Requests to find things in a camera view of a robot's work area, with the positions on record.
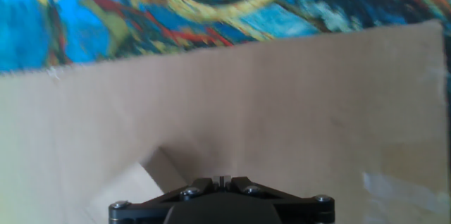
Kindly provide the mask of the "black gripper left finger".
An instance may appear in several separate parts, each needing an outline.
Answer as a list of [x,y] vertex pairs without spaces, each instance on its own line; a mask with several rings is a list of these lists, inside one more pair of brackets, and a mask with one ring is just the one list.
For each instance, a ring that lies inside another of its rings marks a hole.
[[170,210],[183,202],[219,192],[223,177],[199,178],[190,185],[183,186],[160,197],[133,204],[117,201],[109,206],[109,224],[163,223]]

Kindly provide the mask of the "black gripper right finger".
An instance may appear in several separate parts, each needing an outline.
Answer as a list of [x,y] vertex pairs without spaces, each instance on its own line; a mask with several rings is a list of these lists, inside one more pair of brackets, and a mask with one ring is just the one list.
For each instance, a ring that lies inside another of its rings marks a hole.
[[260,199],[272,205],[282,223],[334,223],[335,200],[326,194],[297,197],[252,182],[248,177],[222,177],[222,190]]

